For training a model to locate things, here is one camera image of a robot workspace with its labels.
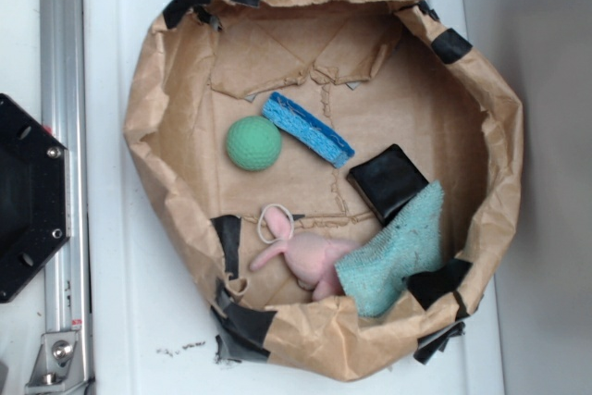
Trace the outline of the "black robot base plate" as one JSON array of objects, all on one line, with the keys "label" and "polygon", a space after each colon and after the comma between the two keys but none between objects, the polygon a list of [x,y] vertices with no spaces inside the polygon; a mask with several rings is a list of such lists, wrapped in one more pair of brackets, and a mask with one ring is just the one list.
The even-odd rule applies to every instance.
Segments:
[{"label": "black robot base plate", "polygon": [[1,95],[1,302],[11,302],[69,238],[68,149]]}]

